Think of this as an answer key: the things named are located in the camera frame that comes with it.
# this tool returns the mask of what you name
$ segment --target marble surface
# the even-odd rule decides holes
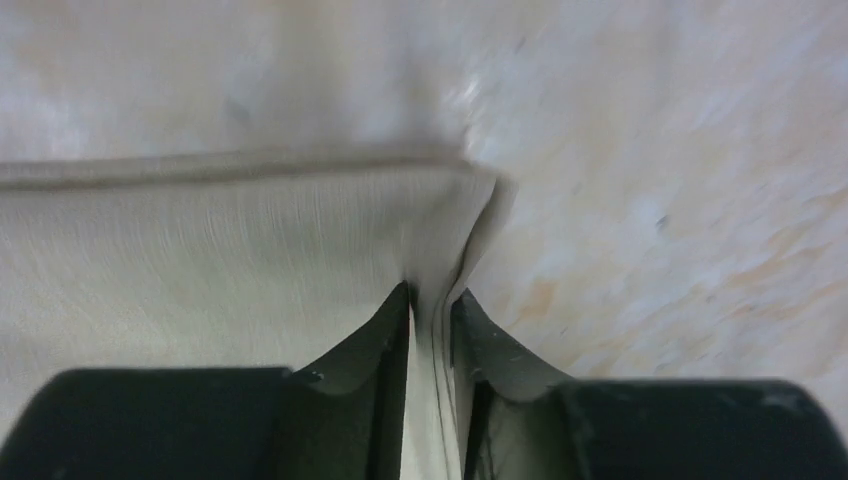
[[[782,376],[848,429],[848,4],[4,0],[2,161],[462,143],[472,279],[584,376]]]

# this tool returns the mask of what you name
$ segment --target beige marble surface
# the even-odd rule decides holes
[[[778,375],[848,429],[848,4],[4,0],[4,161],[464,141],[472,287],[575,375]]]

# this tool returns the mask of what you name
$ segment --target folded cloth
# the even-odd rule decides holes
[[[401,477],[458,479],[449,308],[511,192],[445,151],[0,163],[0,436],[69,368],[302,368],[406,281]]]

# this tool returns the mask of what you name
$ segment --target wrinkle in cloth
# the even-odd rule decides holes
[[[450,151],[0,163],[0,435],[70,368],[301,368],[407,281],[401,477],[459,478],[449,307],[512,191]]]

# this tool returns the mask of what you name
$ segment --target fabric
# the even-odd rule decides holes
[[[0,163],[0,433],[69,368],[301,368],[407,281],[402,478],[460,478],[448,310],[511,192],[450,151]]]

